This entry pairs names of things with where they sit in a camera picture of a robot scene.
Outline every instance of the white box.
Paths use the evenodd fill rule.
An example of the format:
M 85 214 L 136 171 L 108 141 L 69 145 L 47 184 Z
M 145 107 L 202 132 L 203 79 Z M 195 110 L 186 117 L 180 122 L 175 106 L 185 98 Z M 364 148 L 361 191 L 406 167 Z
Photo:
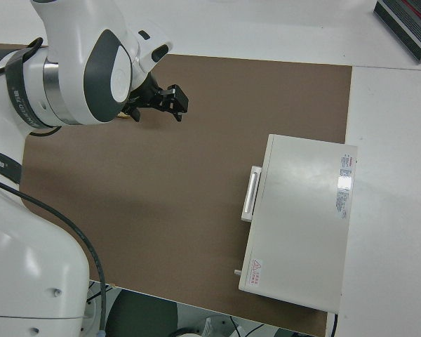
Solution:
M 338 313 L 357 148 L 270 135 L 239 288 Z

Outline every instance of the warning triangle sticker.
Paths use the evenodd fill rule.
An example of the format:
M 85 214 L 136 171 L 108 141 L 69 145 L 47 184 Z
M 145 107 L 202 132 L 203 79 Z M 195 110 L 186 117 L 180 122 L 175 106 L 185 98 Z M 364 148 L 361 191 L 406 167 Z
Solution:
M 256 260 L 253 260 L 253 270 L 259 269 L 260 267 L 262 267 L 260 263 Z

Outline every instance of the brown mat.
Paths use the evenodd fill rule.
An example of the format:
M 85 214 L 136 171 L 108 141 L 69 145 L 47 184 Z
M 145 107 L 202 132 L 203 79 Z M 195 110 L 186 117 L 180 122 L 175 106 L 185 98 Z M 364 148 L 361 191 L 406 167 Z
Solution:
M 324 336 L 325 312 L 240 291 L 234 269 L 250 168 L 268 134 L 343 143 L 351 67 L 169 55 L 154 73 L 189 96 L 182 123 L 143 110 L 139 124 L 28 137 L 22 191 L 81 226 L 108 282 Z

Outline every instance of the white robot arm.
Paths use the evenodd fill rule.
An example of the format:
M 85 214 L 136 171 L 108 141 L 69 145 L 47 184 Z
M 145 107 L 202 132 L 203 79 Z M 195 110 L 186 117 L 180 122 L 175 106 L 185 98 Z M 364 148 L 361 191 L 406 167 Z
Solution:
M 88 262 L 69 234 L 23 206 L 25 138 L 34 129 L 105 123 L 120 111 L 138 121 L 139 107 L 180 121 L 188 99 L 179 86 L 159 88 L 150 73 L 172 49 L 155 26 L 132 32 L 112 0 L 31 3 L 49 47 L 37 40 L 0 51 L 0 336 L 79 336 Z

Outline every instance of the white table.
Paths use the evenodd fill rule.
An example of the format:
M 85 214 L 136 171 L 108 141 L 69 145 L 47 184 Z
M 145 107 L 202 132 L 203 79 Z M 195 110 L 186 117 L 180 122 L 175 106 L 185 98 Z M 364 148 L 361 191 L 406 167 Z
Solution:
M 375 1 L 116 2 L 127 20 L 158 22 L 177 54 L 354 66 L 346 143 L 359 163 L 337 336 L 421 336 L 421 65 Z M 28 1 L 0 0 L 0 43 L 40 35 Z

